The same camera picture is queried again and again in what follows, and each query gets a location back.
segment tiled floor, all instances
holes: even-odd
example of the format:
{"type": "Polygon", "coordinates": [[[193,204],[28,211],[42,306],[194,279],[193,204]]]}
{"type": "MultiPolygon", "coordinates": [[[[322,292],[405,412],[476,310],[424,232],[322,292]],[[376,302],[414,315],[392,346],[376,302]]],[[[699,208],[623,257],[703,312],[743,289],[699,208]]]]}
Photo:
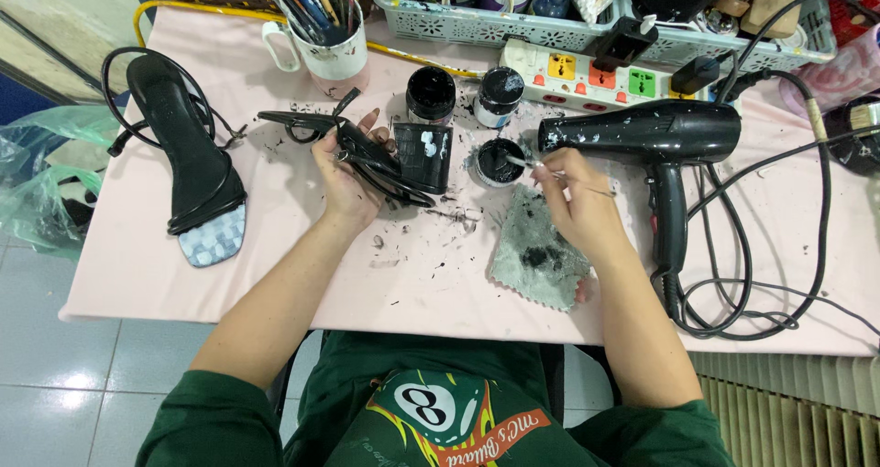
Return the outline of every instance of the tiled floor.
{"type": "MultiPolygon", "coordinates": [[[[76,265],[0,234],[0,465],[132,465],[156,410],[211,326],[112,320],[62,323],[76,265]]],[[[281,439],[296,430],[320,332],[302,344],[281,439]]],[[[566,348],[565,426],[611,406],[599,364],[566,348]]]]}

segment table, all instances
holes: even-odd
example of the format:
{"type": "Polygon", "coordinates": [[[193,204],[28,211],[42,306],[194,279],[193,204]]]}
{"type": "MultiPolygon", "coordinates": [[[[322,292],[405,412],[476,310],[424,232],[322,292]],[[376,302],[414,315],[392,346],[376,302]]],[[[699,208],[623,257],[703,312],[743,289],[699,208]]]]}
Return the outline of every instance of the table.
{"type": "MultiPolygon", "coordinates": [[[[167,159],[133,139],[111,160],[91,230],[82,251],[65,321],[132,317],[215,323],[290,248],[323,210],[321,180],[308,146],[282,137],[280,124],[256,121],[260,110],[331,109],[305,71],[279,71],[260,41],[261,22],[224,15],[160,8],[149,46],[171,56],[198,80],[214,108],[232,127],[248,123],[245,144],[231,151],[247,187],[247,226],[238,254],[206,269],[187,264],[177,239],[165,233],[170,216],[171,171],[167,159]]],[[[457,44],[420,43],[394,38],[384,22],[368,25],[368,38],[456,67],[486,69],[498,51],[457,44]]],[[[379,122],[405,114],[404,94],[413,62],[378,52],[369,54],[372,80],[344,115],[356,118],[374,107],[379,122]]],[[[526,301],[488,280],[512,188],[491,190],[473,179],[462,163],[468,153],[499,134],[480,127],[462,109],[472,81],[457,81],[455,139],[451,148],[450,193],[444,213],[467,212],[478,219],[466,233],[460,223],[416,208],[389,211],[358,237],[343,259],[313,320],[314,328],[419,333],[458,338],[492,338],[600,344],[599,288],[589,284],[588,302],[570,313],[526,301]],[[374,239],[380,236],[384,248],[374,239]],[[399,261],[393,267],[384,261],[399,261]]],[[[518,138],[533,132],[558,108],[523,105],[520,118],[500,134],[518,138]]],[[[809,143],[806,121],[782,108],[776,83],[747,91],[742,99],[743,132],[732,157],[717,168],[722,177],[754,161],[809,143]]],[[[126,112],[138,118],[134,105],[126,112]]],[[[633,244],[651,271],[648,190],[644,171],[609,161],[594,164],[611,176],[617,203],[633,244]]],[[[832,163],[828,267],[823,290],[836,302],[880,323],[880,266],[877,228],[880,185],[832,163]]],[[[696,200],[694,173],[686,170],[686,190],[696,200]]],[[[820,167],[816,152],[780,161],[731,188],[754,252],[755,280],[806,291],[815,268],[820,208],[820,167]]],[[[720,203],[710,207],[722,273],[735,272],[734,237],[720,203]]],[[[691,222],[683,284],[710,278],[699,220],[691,222]]],[[[709,319],[720,319],[722,302],[713,288],[693,301],[709,319]]],[[[755,287],[750,308],[792,311],[800,300],[755,287]]],[[[860,323],[822,303],[801,318],[799,330],[757,342],[699,340],[682,333],[688,350],[708,352],[798,352],[870,355],[876,338],[860,323]]],[[[761,321],[743,320],[733,331],[754,331],[761,321]]]]}

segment hair dryer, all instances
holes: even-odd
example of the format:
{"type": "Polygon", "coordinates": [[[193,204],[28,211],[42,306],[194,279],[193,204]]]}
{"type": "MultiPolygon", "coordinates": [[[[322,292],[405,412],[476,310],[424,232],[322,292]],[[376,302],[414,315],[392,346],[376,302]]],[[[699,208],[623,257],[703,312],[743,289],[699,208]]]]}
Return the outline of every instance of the hair dryer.
{"type": "Polygon", "coordinates": [[[538,148],[549,153],[574,147],[588,156],[643,167],[657,272],[677,274],[688,249],[681,166],[727,158],[740,129],[739,113],[730,105],[665,99],[599,115],[546,118],[538,127],[538,148]]]}

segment person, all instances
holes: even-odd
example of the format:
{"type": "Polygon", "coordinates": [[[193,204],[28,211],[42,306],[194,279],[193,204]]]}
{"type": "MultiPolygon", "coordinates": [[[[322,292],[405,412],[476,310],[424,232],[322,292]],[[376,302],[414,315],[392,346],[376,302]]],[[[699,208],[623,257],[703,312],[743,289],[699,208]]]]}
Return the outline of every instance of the person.
{"type": "MultiPolygon", "coordinates": [[[[370,131],[378,116],[359,127],[391,149],[387,128],[370,131]]],[[[324,214],[208,336],[160,406],[137,465],[733,465],[617,207],[602,193],[607,177],[571,149],[549,154],[533,177],[553,223],[596,269],[605,352],[624,405],[563,429],[549,412],[538,344],[329,331],[302,392],[299,426],[282,445],[265,389],[382,203],[336,162],[335,148],[333,131],[312,147],[324,214]]]]}

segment green outlet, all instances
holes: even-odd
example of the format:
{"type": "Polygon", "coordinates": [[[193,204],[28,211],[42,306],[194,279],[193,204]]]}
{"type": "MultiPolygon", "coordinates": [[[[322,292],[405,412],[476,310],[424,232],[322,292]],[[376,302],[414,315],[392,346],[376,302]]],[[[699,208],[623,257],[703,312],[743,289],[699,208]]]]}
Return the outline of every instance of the green outlet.
{"type": "Polygon", "coordinates": [[[629,69],[629,93],[645,97],[654,97],[655,76],[650,71],[629,69]]]}

